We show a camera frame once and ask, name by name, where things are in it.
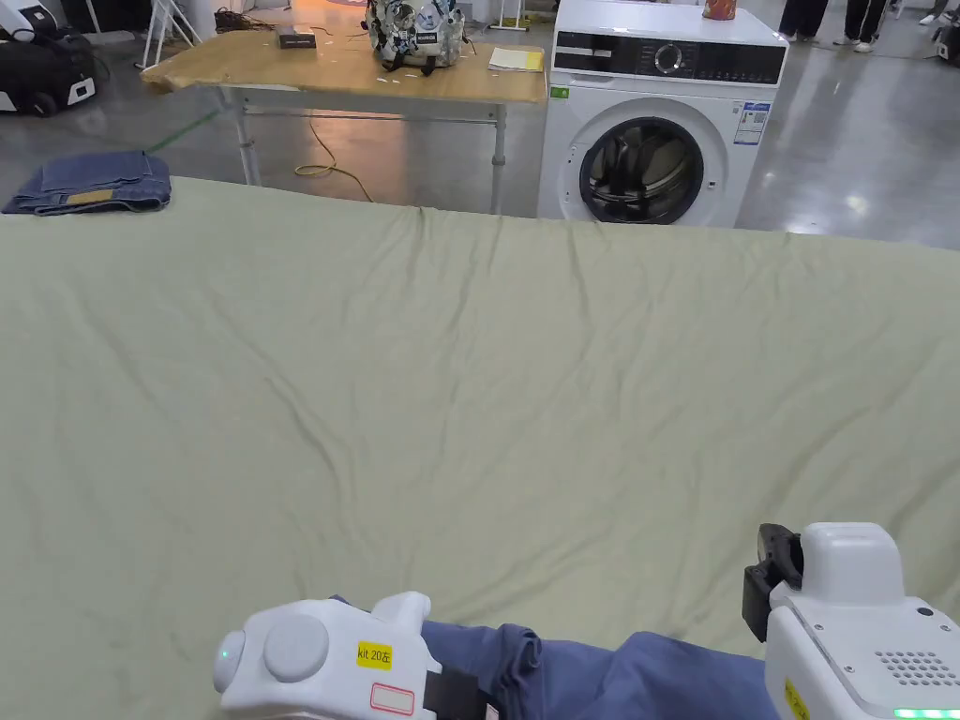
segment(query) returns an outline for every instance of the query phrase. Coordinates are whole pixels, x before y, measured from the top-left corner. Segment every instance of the yellow label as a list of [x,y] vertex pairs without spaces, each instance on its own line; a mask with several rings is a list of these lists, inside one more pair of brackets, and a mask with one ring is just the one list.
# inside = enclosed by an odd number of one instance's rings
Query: yellow label
[[394,663],[394,648],[390,645],[377,645],[375,642],[357,644],[357,664],[370,670],[389,670]]
[[77,193],[66,199],[68,205],[86,205],[87,203],[102,203],[113,197],[112,190],[91,190],[88,193]]
[[797,720],[810,720],[810,711],[806,709],[804,699],[800,697],[800,693],[797,692],[797,688],[793,686],[789,678],[786,680],[784,696],[786,697],[786,704],[793,710],[794,717]]

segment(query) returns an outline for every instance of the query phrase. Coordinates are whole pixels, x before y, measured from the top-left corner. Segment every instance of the white button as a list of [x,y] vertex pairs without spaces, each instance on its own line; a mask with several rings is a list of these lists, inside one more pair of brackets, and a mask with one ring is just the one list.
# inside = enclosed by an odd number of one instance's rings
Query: white button
[[243,646],[247,636],[242,630],[234,630],[224,638],[217,650],[217,657],[213,660],[213,687],[217,692],[223,692],[240,667],[240,656],[243,655]]
[[316,617],[290,615],[270,629],[263,662],[282,683],[298,683],[316,673],[326,660],[330,637]]

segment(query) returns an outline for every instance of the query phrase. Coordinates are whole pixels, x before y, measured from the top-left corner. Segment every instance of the denim jeans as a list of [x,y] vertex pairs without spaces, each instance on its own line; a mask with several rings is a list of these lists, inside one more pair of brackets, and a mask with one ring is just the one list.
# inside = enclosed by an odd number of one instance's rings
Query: denim jeans
[[14,195],[5,213],[159,210],[170,203],[170,169],[143,152],[62,157],[41,167]]

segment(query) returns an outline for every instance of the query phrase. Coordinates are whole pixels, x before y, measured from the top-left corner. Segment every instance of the wrinkled fabric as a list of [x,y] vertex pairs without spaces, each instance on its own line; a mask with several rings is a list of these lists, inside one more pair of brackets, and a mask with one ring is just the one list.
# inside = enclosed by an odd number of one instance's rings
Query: wrinkled fabric
[[174,190],[0,216],[3,720],[216,717],[223,636],[337,591],[760,653],[761,522],[960,617],[960,252]]
[[476,675],[509,720],[778,720],[760,660],[654,633],[615,651],[517,625],[427,622],[423,639],[437,662]]
[[[109,191],[108,199],[76,202]],[[159,210],[170,203],[170,169],[143,152],[95,153],[51,160],[3,208],[6,214],[66,215],[78,212]]]

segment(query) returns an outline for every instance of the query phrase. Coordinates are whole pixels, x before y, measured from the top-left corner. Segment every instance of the person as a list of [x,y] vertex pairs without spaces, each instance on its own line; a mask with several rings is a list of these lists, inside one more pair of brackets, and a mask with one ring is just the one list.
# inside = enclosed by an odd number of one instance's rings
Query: person
[[887,0],[848,0],[843,34],[834,45],[852,45],[855,53],[872,53]]
[[828,0],[786,0],[780,16],[780,34],[790,42],[809,42],[820,30]]

